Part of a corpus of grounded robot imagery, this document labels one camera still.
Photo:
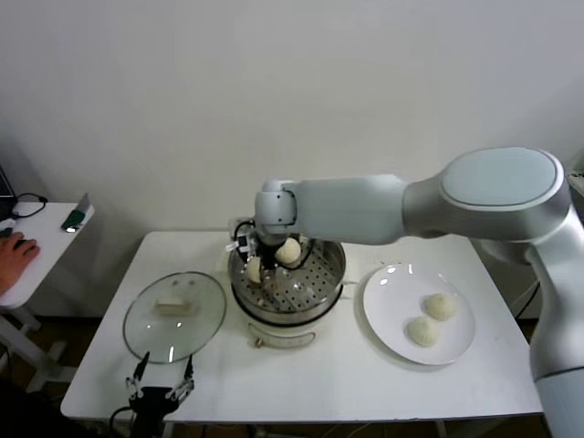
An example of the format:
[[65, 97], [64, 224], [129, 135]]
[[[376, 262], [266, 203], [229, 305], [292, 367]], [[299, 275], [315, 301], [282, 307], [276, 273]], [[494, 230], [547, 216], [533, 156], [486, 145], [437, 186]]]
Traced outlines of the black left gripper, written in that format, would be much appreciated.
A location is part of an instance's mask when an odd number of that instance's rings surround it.
[[176, 410], [177, 401], [185, 401], [194, 389], [193, 355], [188, 357], [182, 382], [176, 387], [141, 387], [141, 379], [150, 359], [147, 351], [133, 374], [125, 381], [129, 405], [133, 410]]

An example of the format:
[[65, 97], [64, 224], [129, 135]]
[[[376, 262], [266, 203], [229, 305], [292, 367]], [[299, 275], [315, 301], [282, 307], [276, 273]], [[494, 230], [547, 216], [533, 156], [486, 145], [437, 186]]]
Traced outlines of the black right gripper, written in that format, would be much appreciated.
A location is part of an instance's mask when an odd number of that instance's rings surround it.
[[[274, 297], [278, 292], [276, 252], [280, 247], [280, 242], [273, 238], [260, 240], [260, 258], [263, 268], [261, 269], [261, 286], [262, 290], [270, 297]], [[244, 270], [249, 267], [251, 257], [246, 256], [244, 259]]]

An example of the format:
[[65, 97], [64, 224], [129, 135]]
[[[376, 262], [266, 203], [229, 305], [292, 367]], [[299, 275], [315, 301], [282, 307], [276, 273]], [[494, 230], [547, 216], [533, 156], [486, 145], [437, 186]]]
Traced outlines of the person's bare hand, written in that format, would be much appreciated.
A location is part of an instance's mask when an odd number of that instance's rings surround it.
[[25, 239], [22, 233], [1, 238], [0, 291], [5, 295], [21, 278], [40, 253], [35, 239]]

